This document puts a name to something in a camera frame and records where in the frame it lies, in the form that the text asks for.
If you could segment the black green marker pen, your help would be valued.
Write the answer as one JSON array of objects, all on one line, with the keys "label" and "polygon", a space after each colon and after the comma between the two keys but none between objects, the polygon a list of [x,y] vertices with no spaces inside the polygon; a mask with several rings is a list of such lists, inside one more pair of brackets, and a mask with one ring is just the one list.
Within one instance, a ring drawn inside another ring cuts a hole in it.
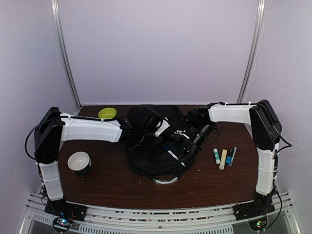
[{"label": "black green marker pen", "polygon": [[165,145],[163,145],[163,148],[168,152],[175,160],[178,160],[178,157]]}]

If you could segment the white green glue stick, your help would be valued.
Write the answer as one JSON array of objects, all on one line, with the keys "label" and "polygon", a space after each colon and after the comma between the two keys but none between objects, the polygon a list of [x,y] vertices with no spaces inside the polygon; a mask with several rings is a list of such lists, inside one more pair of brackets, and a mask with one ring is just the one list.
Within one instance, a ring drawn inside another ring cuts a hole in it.
[{"label": "white green glue stick", "polygon": [[215,158],[216,164],[220,164],[220,158],[219,158],[219,153],[218,153],[217,148],[214,148],[213,152],[214,152],[214,158]]}]

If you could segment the black student backpack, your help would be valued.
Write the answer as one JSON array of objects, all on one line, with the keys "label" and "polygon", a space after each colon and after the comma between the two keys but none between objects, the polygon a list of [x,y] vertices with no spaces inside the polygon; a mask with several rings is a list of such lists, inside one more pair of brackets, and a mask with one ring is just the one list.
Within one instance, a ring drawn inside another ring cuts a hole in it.
[{"label": "black student backpack", "polygon": [[[149,177],[155,184],[167,185],[177,182],[184,171],[194,164],[195,157],[179,162],[166,152],[163,145],[179,158],[183,139],[174,140],[170,136],[176,130],[182,130],[191,137],[191,126],[186,116],[178,107],[168,105],[133,107],[127,115],[135,128],[151,131],[140,144],[125,144],[131,170],[137,175]],[[156,126],[164,118],[169,120],[170,127],[156,137]]]}]

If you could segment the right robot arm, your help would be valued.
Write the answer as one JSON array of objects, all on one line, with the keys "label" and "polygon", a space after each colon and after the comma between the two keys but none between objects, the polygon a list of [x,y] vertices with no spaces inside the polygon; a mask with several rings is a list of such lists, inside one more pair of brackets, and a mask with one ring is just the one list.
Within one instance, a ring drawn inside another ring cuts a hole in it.
[{"label": "right robot arm", "polygon": [[272,202],[274,181],[278,170],[281,123],[268,100],[257,103],[212,102],[188,112],[187,121],[195,127],[190,138],[184,137],[179,162],[194,157],[218,122],[250,125],[258,152],[258,179],[250,211],[262,214]]}]

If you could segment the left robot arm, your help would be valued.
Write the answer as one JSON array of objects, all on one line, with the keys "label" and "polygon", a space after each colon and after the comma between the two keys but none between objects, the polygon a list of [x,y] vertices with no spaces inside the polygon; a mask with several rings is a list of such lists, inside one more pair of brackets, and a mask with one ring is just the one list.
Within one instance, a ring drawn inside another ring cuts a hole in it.
[{"label": "left robot arm", "polygon": [[129,115],[113,119],[73,116],[51,107],[40,123],[33,127],[24,142],[28,149],[30,136],[34,137],[35,151],[31,159],[39,167],[46,189],[48,202],[59,216],[70,212],[66,202],[59,174],[59,148],[62,142],[71,140],[105,141],[110,143],[140,144],[151,131],[135,128]]}]

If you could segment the blue black marker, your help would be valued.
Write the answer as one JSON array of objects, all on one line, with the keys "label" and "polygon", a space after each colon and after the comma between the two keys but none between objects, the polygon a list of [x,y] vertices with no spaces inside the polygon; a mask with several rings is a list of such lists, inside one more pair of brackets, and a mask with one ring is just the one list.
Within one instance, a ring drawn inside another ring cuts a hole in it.
[{"label": "blue black marker", "polygon": [[226,164],[231,163],[233,152],[234,152],[234,148],[230,148],[229,151],[227,152],[226,161],[225,161]]}]

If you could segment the black white pen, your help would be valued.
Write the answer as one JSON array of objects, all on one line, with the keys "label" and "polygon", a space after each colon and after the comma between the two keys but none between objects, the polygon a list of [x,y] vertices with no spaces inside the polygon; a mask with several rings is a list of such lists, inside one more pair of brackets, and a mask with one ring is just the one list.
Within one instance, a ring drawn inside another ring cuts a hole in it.
[{"label": "black white pen", "polygon": [[230,167],[231,167],[231,166],[232,166],[232,164],[233,164],[233,161],[234,161],[234,157],[235,157],[236,151],[237,151],[237,147],[234,147],[234,150],[233,150],[233,155],[232,155],[232,158],[231,158],[231,162],[229,163],[229,166],[230,166]]}]

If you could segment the green plastic bowl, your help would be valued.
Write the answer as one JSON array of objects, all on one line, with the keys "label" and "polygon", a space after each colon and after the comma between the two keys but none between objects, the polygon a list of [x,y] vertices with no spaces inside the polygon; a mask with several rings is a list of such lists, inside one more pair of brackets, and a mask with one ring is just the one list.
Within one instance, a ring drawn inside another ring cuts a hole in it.
[{"label": "green plastic bowl", "polygon": [[117,115],[115,108],[107,107],[99,111],[98,117],[101,119],[113,119]]}]

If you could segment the right round circuit board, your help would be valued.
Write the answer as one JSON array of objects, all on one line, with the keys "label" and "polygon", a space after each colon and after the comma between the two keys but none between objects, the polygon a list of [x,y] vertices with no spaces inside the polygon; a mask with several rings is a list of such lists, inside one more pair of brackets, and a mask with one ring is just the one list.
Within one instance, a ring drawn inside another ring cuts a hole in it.
[{"label": "right round circuit board", "polygon": [[269,219],[267,216],[253,219],[248,222],[249,228],[255,232],[261,232],[267,228]]}]

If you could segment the left round circuit board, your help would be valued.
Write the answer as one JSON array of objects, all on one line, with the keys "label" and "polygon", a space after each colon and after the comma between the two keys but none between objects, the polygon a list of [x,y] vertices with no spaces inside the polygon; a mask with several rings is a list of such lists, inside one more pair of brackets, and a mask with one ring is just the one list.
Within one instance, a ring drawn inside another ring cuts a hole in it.
[{"label": "left round circuit board", "polygon": [[72,227],[73,221],[64,217],[56,217],[52,222],[52,227],[55,231],[67,232]]}]

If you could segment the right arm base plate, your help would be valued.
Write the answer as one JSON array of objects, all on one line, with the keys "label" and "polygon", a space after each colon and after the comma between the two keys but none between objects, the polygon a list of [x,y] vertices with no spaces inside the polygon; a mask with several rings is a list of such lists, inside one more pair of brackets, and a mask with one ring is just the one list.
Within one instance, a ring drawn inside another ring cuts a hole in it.
[{"label": "right arm base plate", "polygon": [[251,201],[247,203],[237,203],[233,206],[234,215],[237,221],[251,219],[275,211],[273,204],[263,206],[262,204]]}]

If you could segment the right aluminium frame post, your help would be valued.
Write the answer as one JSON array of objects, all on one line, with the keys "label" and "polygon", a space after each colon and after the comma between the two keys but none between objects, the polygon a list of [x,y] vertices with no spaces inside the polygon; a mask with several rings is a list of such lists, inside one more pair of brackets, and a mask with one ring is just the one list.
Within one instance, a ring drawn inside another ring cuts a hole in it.
[{"label": "right aluminium frame post", "polygon": [[253,37],[251,41],[246,69],[243,76],[243,81],[237,98],[237,103],[243,103],[246,101],[247,98],[247,94],[253,77],[257,52],[261,43],[266,5],[267,5],[266,0],[258,1],[255,22],[253,27]]}]

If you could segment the aluminium frame post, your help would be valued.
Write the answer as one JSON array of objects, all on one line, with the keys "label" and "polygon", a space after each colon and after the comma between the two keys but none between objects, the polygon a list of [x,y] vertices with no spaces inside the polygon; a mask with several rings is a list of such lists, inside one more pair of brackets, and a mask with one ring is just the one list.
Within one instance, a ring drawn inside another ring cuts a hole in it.
[{"label": "aluminium frame post", "polygon": [[246,69],[243,76],[243,81],[237,98],[237,103],[243,103],[246,101],[247,98],[247,94],[253,77],[257,52],[261,43],[266,5],[267,5],[266,0],[258,1],[255,22],[253,27],[253,37],[251,41]]},{"label": "aluminium frame post", "polygon": [[66,78],[68,80],[70,91],[75,101],[75,105],[78,109],[80,109],[82,107],[82,104],[78,96],[78,91],[74,82],[72,69],[70,66],[69,56],[68,56],[66,42],[64,38],[64,32],[62,28],[61,15],[60,15],[60,10],[59,10],[59,1],[51,0],[51,6],[52,6],[52,14],[53,14],[55,27],[57,31],[58,43],[60,47],[61,58],[62,58],[62,63],[65,69]]}]

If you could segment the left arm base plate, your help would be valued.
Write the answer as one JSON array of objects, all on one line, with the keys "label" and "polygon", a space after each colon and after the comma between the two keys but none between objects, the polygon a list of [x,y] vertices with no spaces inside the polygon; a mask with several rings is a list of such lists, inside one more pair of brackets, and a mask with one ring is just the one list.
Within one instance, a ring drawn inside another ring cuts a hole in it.
[{"label": "left arm base plate", "polygon": [[48,201],[44,211],[55,216],[65,217],[67,219],[84,221],[87,207],[68,203],[65,200]]}]

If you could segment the left aluminium frame post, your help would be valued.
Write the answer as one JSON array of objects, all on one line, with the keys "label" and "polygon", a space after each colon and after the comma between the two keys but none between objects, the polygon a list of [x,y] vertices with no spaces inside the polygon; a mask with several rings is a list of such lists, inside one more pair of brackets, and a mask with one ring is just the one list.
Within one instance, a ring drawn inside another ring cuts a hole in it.
[{"label": "left aluminium frame post", "polygon": [[58,43],[60,47],[61,58],[62,58],[62,63],[65,69],[66,78],[68,80],[70,91],[75,101],[75,105],[78,109],[80,109],[82,107],[82,104],[78,96],[78,91],[74,82],[72,69],[70,66],[69,56],[68,56],[66,42],[64,38],[64,32],[62,28],[61,15],[60,15],[60,10],[59,10],[59,1],[51,0],[51,6],[52,6],[52,14],[53,14],[55,27],[57,31]]}]

